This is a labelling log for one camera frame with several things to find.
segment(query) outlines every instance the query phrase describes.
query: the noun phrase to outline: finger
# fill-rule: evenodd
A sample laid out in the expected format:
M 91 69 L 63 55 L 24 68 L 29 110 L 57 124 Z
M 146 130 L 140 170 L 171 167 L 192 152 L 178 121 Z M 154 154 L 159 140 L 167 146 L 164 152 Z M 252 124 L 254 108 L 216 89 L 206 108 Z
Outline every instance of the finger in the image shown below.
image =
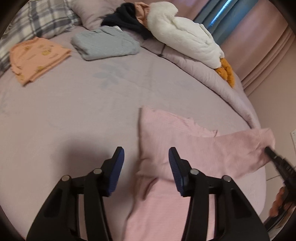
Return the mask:
M 279 208 L 280 206 L 282 206 L 282 204 L 283 204 L 282 195 L 280 193 L 278 193 L 276 195 L 276 200 L 274 201 L 273 205 L 276 206 L 277 208 Z
M 276 201 L 273 202 L 271 209 L 269 210 L 269 216 L 275 217 L 279 213 L 279 207 L 276 204 Z
M 277 208 L 272 207 L 269 210 L 269 216 L 270 217 L 276 217 L 279 214 L 279 210 Z
M 279 190 L 279 194 L 280 195 L 283 195 L 285 193 L 285 188 L 284 187 L 281 187 L 280 190 Z

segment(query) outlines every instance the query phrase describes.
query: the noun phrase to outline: blue curtain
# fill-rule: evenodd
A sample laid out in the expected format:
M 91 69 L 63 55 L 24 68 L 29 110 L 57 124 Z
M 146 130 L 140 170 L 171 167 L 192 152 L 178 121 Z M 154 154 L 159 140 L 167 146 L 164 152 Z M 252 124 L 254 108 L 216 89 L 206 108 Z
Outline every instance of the blue curtain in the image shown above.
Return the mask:
M 209 0 L 198 16 L 202 23 L 221 45 L 258 0 Z

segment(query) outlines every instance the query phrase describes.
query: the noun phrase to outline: printed pattern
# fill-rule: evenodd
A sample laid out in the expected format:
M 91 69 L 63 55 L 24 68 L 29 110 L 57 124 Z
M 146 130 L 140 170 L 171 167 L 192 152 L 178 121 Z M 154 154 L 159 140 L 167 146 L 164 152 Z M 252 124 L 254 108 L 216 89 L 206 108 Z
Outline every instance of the printed pattern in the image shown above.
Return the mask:
M 52 38 L 74 29 L 81 20 L 71 9 L 71 0 L 30 1 L 23 6 L 0 39 L 0 76 L 10 67 L 9 51 L 33 37 Z

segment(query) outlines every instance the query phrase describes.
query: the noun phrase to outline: blue gripper pad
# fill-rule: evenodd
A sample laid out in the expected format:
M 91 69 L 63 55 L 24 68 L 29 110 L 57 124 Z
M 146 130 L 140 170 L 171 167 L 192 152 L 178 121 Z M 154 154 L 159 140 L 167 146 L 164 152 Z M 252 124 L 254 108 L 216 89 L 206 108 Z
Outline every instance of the blue gripper pad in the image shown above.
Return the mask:
M 104 161 L 101 167 L 104 175 L 104 196 L 110 196 L 115 191 L 123 162 L 124 149 L 122 147 L 117 147 L 113 157 Z
M 188 161 L 180 158 L 175 147 L 171 147 L 168 152 L 170 168 L 172 169 L 176 187 L 181 196 L 185 195 L 186 187 L 189 184 L 189 172 L 191 166 Z

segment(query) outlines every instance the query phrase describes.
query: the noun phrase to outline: pink curtain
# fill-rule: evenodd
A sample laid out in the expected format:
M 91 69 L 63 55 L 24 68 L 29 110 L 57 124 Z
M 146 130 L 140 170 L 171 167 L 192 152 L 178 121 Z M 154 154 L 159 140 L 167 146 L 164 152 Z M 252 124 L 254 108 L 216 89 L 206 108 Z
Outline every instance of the pink curtain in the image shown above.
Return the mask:
M 150 4 L 152 2 L 161 2 L 164 0 L 144 0 L 142 2 L 146 4 Z M 197 14 L 201 11 L 201 9 L 205 6 L 205 4 L 209 0 L 168 0 L 167 2 L 171 2 L 178 8 L 178 14 L 179 17 L 185 17 L 189 18 L 191 20 L 194 20 Z
M 221 48 L 249 95 L 270 74 L 295 35 L 268 0 L 259 0 Z

